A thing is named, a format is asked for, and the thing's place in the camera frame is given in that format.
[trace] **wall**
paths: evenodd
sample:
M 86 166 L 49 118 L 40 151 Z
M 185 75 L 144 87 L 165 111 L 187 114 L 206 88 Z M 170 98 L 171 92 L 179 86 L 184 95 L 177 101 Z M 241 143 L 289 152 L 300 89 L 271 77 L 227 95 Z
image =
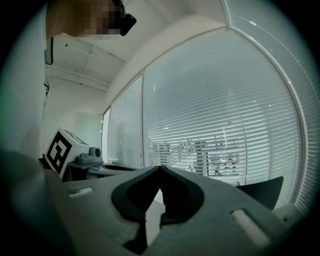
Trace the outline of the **wall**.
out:
M 226 23 L 225 13 L 220 0 L 182 0 L 192 14 L 202 15 L 221 23 Z
M 140 48 L 125 64 L 111 84 L 105 98 L 104 108 L 100 112 L 103 113 L 127 83 L 161 54 L 198 34 L 224 26 L 225 24 L 208 17 L 190 15 L 165 28 Z
M 99 110 L 105 106 L 105 94 L 60 79 L 50 79 L 49 103 L 43 124 L 43 153 L 60 126 L 93 147 L 101 147 Z

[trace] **window blind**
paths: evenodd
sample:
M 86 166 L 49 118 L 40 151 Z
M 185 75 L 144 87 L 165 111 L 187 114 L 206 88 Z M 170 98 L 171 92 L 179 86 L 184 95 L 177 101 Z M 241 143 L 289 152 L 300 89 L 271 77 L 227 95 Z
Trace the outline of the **window blind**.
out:
M 301 170 L 301 129 L 281 76 L 228 29 L 191 39 L 151 63 L 143 80 L 144 162 L 235 186 L 284 177 L 277 207 Z
M 313 206 L 320 185 L 318 65 L 303 37 L 276 6 L 256 0 L 226 0 L 226 3 L 232 26 L 256 40 L 276 59 L 290 79 L 296 100 L 301 105 L 307 147 L 305 174 L 296 206 L 306 215 Z
M 108 129 L 108 161 L 143 167 L 141 135 L 142 77 L 136 79 L 112 104 Z

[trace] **window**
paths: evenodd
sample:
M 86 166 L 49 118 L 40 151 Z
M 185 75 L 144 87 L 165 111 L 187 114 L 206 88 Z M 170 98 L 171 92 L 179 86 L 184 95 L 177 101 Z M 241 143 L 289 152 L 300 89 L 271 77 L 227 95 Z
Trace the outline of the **window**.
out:
M 288 202 L 301 171 L 297 111 L 278 71 L 228 28 L 194 38 L 144 70 L 145 166 L 184 169 L 232 185 L 284 177 Z
M 143 168 L 141 132 L 141 75 L 111 104 L 108 161 Z
M 108 125 L 109 125 L 110 108 L 103 115 L 101 151 L 102 159 L 108 163 Z
M 225 2 L 228 5 L 232 27 L 246 33 L 247 37 L 257 41 L 275 58 L 296 95 L 295 100 L 300 108 L 301 125 L 304 126 L 305 134 L 305 162 L 301 168 L 301 186 L 297 189 L 296 206 L 306 215 L 313 206 L 320 186 L 320 87 L 317 63 L 297 28 L 271 2 Z

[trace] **ceiling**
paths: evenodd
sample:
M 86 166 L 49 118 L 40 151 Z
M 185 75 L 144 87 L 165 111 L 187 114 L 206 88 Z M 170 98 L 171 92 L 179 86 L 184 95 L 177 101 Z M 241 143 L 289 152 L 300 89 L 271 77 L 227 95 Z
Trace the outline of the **ceiling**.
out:
M 225 23 L 219 0 L 122 0 L 137 23 L 126 36 L 74 38 L 58 35 L 53 43 L 53 65 L 46 74 L 107 92 L 125 63 L 167 26 L 190 14 Z

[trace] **white wall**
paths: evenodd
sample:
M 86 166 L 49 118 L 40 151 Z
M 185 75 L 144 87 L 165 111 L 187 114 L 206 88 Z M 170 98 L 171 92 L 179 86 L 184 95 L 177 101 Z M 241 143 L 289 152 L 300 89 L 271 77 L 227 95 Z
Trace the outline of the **white wall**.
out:
M 202 15 L 221 23 L 226 23 L 226 16 L 220 0 L 182 0 L 185 8 L 192 14 Z
M 93 147 L 101 147 L 100 109 L 105 106 L 105 94 L 98 90 L 51 79 L 49 103 L 43 124 L 43 153 L 58 127 L 77 135 Z
M 109 88 L 101 113 L 137 73 L 161 54 L 198 34 L 224 26 L 223 23 L 200 15 L 189 15 L 169 25 L 142 46 L 125 64 Z

